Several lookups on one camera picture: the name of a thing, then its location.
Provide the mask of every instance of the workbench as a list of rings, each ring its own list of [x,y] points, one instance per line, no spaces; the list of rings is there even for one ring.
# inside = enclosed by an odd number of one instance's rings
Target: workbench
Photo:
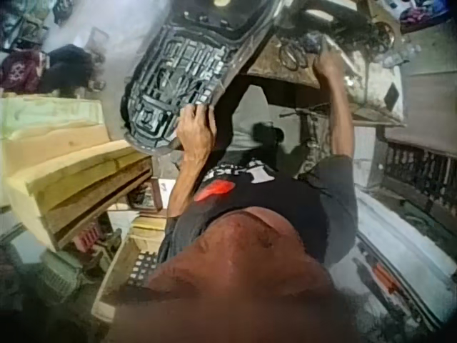
[[[307,54],[308,68],[291,71],[283,66],[279,59],[280,47],[280,39],[273,35],[249,67],[247,74],[305,86],[314,91],[320,89],[319,82],[312,70],[316,55]],[[380,64],[367,64],[358,51],[350,54],[349,57],[352,58],[362,76],[355,80],[352,86],[347,87],[355,124],[359,126],[403,126],[405,116],[400,69],[397,66],[393,69],[384,69]],[[305,104],[297,103],[297,107],[306,109]]]

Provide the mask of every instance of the crate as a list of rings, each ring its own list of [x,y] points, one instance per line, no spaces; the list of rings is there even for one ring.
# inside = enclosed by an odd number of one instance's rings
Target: crate
[[[97,319],[112,323],[116,307],[110,303],[109,295],[127,283],[141,287],[140,283],[146,282],[149,273],[145,272],[144,278],[140,280],[137,277],[140,272],[138,269],[144,267],[144,262],[148,258],[150,258],[149,264],[153,262],[153,255],[157,254],[165,237],[165,224],[165,218],[138,217],[133,221],[95,298],[92,315]]]

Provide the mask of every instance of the man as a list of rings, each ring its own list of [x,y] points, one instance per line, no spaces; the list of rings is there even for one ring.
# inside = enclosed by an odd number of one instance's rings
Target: man
[[[353,246],[353,124],[341,59],[314,69],[331,95],[331,147],[306,182],[262,161],[204,170],[214,109],[186,106],[184,159],[168,207],[161,263],[149,288],[124,299],[110,338],[120,342],[353,342],[351,316],[324,266]]]

